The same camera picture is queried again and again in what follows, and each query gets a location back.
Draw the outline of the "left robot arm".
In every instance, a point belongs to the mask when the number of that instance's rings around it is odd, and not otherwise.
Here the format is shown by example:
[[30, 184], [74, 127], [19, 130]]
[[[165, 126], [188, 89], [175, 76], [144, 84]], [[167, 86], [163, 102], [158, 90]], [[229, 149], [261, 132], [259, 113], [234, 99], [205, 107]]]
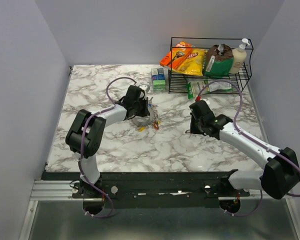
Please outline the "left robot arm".
[[98, 183], [101, 174], [98, 170], [96, 153], [101, 145], [105, 128], [134, 117], [151, 116], [147, 97], [149, 90], [148, 84], [130, 85], [126, 94], [114, 102], [113, 106], [96, 113], [81, 109], [76, 114], [65, 143], [72, 152], [79, 154], [80, 179], [85, 183], [83, 191], [89, 197], [97, 197], [101, 191], [101, 185]]

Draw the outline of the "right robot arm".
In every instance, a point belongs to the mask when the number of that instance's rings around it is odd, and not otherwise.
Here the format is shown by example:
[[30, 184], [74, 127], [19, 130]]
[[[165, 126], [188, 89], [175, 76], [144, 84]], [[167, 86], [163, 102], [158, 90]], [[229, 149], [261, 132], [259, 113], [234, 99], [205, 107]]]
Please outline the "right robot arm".
[[231, 196], [237, 190], [261, 190], [274, 199], [281, 199], [300, 182], [295, 152], [272, 146], [238, 127], [234, 120], [215, 116], [204, 100], [189, 106], [195, 134], [206, 135], [228, 143], [251, 158], [259, 171], [236, 170], [220, 183], [220, 191]]

